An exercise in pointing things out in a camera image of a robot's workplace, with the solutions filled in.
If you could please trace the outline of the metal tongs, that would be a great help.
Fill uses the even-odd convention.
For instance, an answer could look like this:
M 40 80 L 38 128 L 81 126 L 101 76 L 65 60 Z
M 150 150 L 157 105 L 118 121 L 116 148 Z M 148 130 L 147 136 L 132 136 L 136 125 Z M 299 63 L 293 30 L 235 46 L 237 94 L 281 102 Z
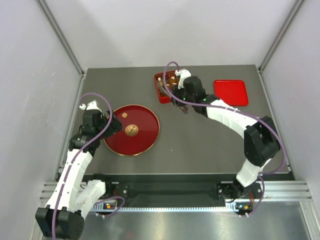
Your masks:
M 166 91 L 166 89 L 163 86 L 163 83 L 160 81 L 157 81 L 157 87 L 159 91 L 163 94 L 165 94 L 167 97 L 170 98 L 170 101 L 173 103 L 173 105 L 177 108 L 179 108 L 184 114 L 188 113 L 188 107 L 186 105 L 180 105 L 172 96 L 170 91 Z

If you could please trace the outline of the round dark red plate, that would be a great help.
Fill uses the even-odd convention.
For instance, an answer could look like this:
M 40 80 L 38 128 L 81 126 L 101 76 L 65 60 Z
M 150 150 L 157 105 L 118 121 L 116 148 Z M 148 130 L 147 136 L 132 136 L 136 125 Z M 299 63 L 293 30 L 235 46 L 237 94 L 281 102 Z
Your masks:
M 120 156 L 137 156 L 149 150 L 160 133 L 160 122 L 149 108 L 130 104 L 114 111 L 122 130 L 104 139 L 105 145 Z

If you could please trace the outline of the red box lid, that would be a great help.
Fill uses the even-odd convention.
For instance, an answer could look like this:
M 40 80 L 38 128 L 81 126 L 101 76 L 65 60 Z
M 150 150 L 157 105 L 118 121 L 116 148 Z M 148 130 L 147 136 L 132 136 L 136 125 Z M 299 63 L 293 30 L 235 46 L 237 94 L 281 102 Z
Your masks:
M 216 79 L 214 94 L 230 106 L 245 107 L 249 104 L 245 82 L 240 79 Z

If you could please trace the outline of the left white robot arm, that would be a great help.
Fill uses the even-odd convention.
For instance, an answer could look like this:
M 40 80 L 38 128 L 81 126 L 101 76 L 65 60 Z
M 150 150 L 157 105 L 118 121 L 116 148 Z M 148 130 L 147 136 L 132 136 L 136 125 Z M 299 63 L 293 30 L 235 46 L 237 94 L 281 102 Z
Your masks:
M 98 107 L 87 107 L 82 124 L 70 139 L 66 162 L 58 183 L 45 207 L 39 207 L 35 219 L 42 234 L 53 240 L 77 240 L 85 219 L 100 197 L 109 198 L 114 187 L 107 181 L 89 180 L 81 189 L 86 169 L 101 140 L 123 129 L 113 111 L 104 114 Z

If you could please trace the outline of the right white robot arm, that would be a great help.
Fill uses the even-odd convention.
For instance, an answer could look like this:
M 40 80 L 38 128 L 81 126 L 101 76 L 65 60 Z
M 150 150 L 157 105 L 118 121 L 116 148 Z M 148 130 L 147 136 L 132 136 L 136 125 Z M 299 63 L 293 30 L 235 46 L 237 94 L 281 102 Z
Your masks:
M 230 187 L 222 190 L 226 198 L 245 198 L 252 191 L 263 168 L 280 151 L 273 120 L 265 116 L 248 116 L 226 104 L 213 94 L 207 94 L 196 76 L 180 77 L 172 87 L 172 102 L 185 108 L 191 105 L 195 112 L 217 121 L 240 135 L 244 141 L 245 161 Z

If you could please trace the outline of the red chocolate box with tray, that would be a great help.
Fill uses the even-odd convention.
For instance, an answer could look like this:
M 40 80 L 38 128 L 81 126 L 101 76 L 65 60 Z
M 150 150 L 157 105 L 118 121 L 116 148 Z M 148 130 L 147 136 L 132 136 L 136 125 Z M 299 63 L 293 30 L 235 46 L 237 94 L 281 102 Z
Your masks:
M 175 71 L 171 70 L 165 75 L 166 86 L 172 91 L 173 86 L 177 86 L 179 78 L 175 75 Z M 157 91 L 158 100 L 161 104 L 168 104 L 171 102 L 171 97 L 167 95 L 167 91 L 163 84 L 163 73 L 154 75 L 154 85 Z

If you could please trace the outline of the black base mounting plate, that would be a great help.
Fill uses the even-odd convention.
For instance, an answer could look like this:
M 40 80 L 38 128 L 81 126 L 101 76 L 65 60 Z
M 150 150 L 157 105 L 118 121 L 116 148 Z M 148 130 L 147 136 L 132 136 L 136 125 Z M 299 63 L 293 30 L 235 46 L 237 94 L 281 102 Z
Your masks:
M 225 203 L 258 200 L 257 182 L 249 187 L 236 183 L 231 174 L 86 174 L 83 182 L 106 181 L 106 195 L 125 199 L 126 208 L 222 207 Z

